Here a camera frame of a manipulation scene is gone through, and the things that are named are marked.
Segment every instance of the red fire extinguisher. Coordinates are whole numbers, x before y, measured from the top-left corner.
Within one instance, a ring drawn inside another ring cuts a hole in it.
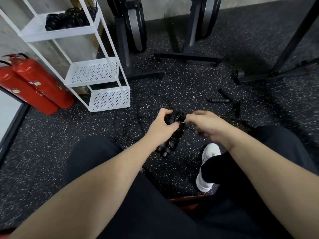
[[[11,68],[11,64],[0,60],[0,63],[9,66],[0,67],[0,85],[20,97],[22,100],[31,106],[43,112],[46,115],[51,115],[58,110],[58,106],[50,101],[45,95],[32,87],[22,77],[17,75]]]
[[[73,105],[74,99],[70,93],[58,85],[54,78],[37,61],[30,59],[23,53],[6,56],[11,58],[14,72],[22,76],[59,107],[68,108]]]

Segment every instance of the dark pants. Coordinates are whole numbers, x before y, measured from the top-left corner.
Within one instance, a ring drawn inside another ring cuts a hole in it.
[[[294,163],[316,173],[299,139],[278,126],[260,127],[251,135]],[[114,157],[122,150],[111,139],[96,135],[82,139],[67,161],[66,184]],[[272,238],[290,236],[268,210],[229,153],[209,159],[203,179],[220,184],[186,215],[166,200],[139,173],[117,213],[99,238]]]

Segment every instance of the shelf tier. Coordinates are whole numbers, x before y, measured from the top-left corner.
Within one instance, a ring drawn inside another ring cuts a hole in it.
[[[79,87],[118,81],[119,65],[117,57],[110,57],[116,71],[114,76],[106,58],[72,63],[66,75],[66,87]]]
[[[126,98],[129,104],[126,103],[122,91],[119,87],[94,90],[91,93],[89,111],[100,112],[112,109],[126,108],[130,106],[130,88],[123,86]]]
[[[94,20],[94,25],[60,29],[54,31],[46,31],[45,23],[46,18],[49,13],[39,14],[38,17],[34,17],[21,31],[20,37],[25,42],[36,42],[43,40],[59,39],[71,36],[86,35],[95,33],[98,29],[100,19],[102,17],[101,8],[98,9],[96,18]]]

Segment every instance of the white sneaker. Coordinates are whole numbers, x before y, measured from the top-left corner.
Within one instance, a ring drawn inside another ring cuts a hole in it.
[[[220,149],[218,147],[217,144],[215,143],[210,143],[206,146],[206,148],[204,149],[203,151],[203,155],[202,155],[202,158],[203,158],[203,163],[202,165],[211,157],[213,156],[217,156],[217,155],[220,155]],[[202,171],[201,169],[199,169],[199,173],[197,175],[197,178],[196,178],[196,185],[197,185],[197,188],[201,191],[201,192],[209,192],[210,189],[212,188],[213,184],[212,183],[207,183],[203,180],[203,177],[202,177]]]

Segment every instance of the black speckled floor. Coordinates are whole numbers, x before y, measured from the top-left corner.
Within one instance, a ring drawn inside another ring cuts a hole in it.
[[[65,161],[83,137],[103,134],[118,137],[128,118],[153,116],[165,105],[151,93],[166,96],[184,112],[196,109],[224,114],[226,104],[209,104],[206,98],[220,95],[226,88],[246,101],[242,119],[256,124],[281,124],[300,137],[317,166],[319,165],[319,74],[285,78],[268,83],[237,86],[231,79],[234,68],[257,72],[270,68],[285,48],[314,0],[286,0],[261,5],[221,10],[211,36],[196,43],[194,52],[225,55],[218,67],[209,63],[163,59],[157,63],[152,51],[172,50],[166,31],[169,20],[147,22],[148,48],[134,56],[134,68],[149,71],[164,68],[163,80],[131,82],[131,105],[127,109],[90,114],[77,102],[71,108],[45,116],[31,110],[26,117],[6,160],[0,169],[0,229],[19,225],[35,209],[61,188]],[[171,19],[179,48],[186,32],[187,16]],[[319,56],[319,20],[302,40],[286,67]],[[138,127],[132,136],[140,136]],[[200,151],[209,141],[186,131],[178,149],[167,160],[151,154],[144,173],[167,198],[195,195],[194,181],[200,167]],[[124,141],[123,147],[131,143]]]

